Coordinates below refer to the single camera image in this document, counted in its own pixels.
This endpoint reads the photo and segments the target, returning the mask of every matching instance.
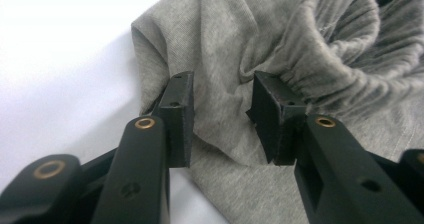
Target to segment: white surface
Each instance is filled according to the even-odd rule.
[[[0,192],[43,156],[117,146],[140,98],[130,23],[157,1],[0,0]],[[171,221],[226,223],[185,170]]]

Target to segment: gray t-shirt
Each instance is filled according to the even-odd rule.
[[[369,151],[423,148],[424,0],[161,0],[132,24],[141,112],[195,72],[191,173],[231,223],[307,223],[292,167],[266,163],[250,109],[255,70]]]

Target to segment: hole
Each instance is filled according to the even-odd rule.
[[[148,129],[154,125],[155,120],[153,120],[152,118],[143,118],[135,123],[135,127],[137,127],[138,129]]]
[[[54,172],[57,168],[58,168],[57,165],[44,166],[43,168],[40,169],[40,173],[43,175],[46,175],[50,172]]]
[[[127,183],[125,184],[122,188],[121,188],[121,196],[124,197],[125,199],[133,199],[135,196],[137,196],[141,191],[141,187],[140,185],[138,185],[136,182],[131,182],[131,183]]]
[[[315,120],[315,122],[318,125],[323,126],[323,127],[335,127],[336,126],[336,123],[333,120],[326,118],[326,117],[318,117]]]
[[[169,103],[169,105],[172,106],[172,107],[178,107],[178,106],[180,106],[180,103],[179,102],[171,102],[171,103]]]
[[[368,191],[381,192],[381,186],[373,180],[363,179],[359,181],[359,184],[361,184],[361,186],[367,189]]]

